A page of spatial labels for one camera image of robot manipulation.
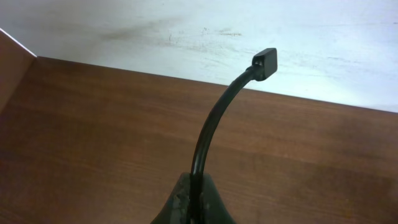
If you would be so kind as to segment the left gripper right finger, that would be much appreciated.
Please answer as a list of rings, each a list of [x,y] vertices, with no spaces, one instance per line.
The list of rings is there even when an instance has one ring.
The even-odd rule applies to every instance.
[[[202,223],[235,224],[236,222],[226,209],[213,179],[209,174],[203,175],[201,193]]]

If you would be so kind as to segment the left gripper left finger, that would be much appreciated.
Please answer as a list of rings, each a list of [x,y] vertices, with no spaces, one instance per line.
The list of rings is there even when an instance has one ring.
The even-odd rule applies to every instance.
[[[190,174],[182,173],[166,203],[151,224],[190,223]]]

